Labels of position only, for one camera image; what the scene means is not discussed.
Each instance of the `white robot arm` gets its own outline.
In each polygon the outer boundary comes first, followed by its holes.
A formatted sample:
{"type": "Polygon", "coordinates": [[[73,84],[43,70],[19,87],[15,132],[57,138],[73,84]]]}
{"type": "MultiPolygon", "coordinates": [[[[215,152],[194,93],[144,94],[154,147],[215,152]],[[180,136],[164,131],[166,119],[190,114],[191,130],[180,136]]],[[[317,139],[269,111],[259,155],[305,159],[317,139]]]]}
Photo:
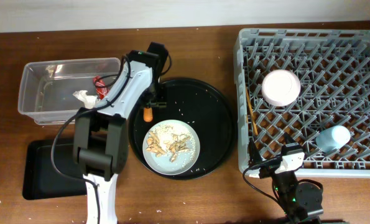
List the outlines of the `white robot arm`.
{"type": "Polygon", "coordinates": [[[80,166],[88,196],[88,224],[117,224],[115,211],[116,182],[128,154],[126,120],[134,105],[142,98],[144,106],[155,103],[159,77],[167,60],[168,51],[163,45],[151,43],[147,52],[132,51],[128,54],[121,75],[109,93],[96,107],[111,106],[80,116],[75,121],[73,158],[80,166]],[[108,131],[107,138],[92,135],[100,129],[108,131]]]}

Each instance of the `white plate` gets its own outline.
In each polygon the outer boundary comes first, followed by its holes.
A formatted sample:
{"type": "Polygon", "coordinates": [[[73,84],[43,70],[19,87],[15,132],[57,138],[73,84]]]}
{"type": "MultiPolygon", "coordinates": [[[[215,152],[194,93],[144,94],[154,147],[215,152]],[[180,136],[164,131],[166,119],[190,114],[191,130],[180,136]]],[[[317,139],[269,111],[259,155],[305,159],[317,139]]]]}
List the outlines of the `white plate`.
{"type": "Polygon", "coordinates": [[[195,130],[189,126],[187,123],[178,120],[165,120],[155,124],[147,132],[142,145],[143,156],[147,164],[154,169],[156,172],[164,175],[178,175],[187,170],[189,170],[197,161],[198,155],[200,153],[200,140],[195,132],[195,130]],[[174,124],[181,125],[185,128],[190,135],[190,139],[187,141],[187,147],[190,149],[190,152],[181,152],[178,154],[178,157],[175,161],[170,162],[172,153],[167,150],[166,155],[156,157],[155,153],[146,151],[147,138],[150,136],[150,132],[154,131],[157,127],[164,124],[174,124]]]}

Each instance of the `black plate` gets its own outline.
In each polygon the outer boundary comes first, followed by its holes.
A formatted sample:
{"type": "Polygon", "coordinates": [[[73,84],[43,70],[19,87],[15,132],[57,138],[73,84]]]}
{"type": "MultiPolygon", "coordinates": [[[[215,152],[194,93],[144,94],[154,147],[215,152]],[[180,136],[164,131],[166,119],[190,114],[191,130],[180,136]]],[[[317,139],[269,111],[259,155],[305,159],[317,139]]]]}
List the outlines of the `black plate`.
{"type": "MultiPolygon", "coordinates": [[[[25,164],[23,197],[27,200],[86,195],[84,182],[70,180],[57,174],[50,161],[52,140],[29,144],[25,164]]],[[[73,162],[73,140],[61,139],[55,148],[56,166],[65,174],[82,177],[73,162]]]]}
{"type": "Polygon", "coordinates": [[[153,121],[143,120],[137,104],[129,118],[129,141],[138,159],[162,177],[188,180],[215,170],[230,155],[237,129],[226,98],[211,85],[190,78],[169,80],[161,84],[166,92],[166,108],[153,108],[153,121]],[[200,155],[191,169],[179,175],[159,174],[147,164],[142,143],[148,130],[158,122],[176,119],[189,124],[200,139],[200,155]]]}

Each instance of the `white wall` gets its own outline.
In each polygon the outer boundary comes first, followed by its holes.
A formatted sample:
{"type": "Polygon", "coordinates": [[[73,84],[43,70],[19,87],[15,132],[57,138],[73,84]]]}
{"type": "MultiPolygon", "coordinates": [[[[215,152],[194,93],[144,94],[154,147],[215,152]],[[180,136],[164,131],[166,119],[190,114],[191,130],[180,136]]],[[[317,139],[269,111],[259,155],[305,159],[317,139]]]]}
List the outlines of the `white wall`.
{"type": "Polygon", "coordinates": [[[0,0],[0,32],[370,20],[370,0],[0,0]]]}

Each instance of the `clear plastic container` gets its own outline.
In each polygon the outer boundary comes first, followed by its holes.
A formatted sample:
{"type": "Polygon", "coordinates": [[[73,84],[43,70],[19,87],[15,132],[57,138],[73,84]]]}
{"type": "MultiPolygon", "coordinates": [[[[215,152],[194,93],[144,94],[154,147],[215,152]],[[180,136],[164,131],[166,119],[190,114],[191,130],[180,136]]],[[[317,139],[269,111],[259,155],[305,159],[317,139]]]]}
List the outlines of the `clear plastic container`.
{"type": "Polygon", "coordinates": [[[22,75],[17,110],[37,124],[62,124],[83,106],[73,93],[88,90],[88,95],[96,95],[92,78],[116,74],[119,66],[118,58],[28,63],[22,75]]]}

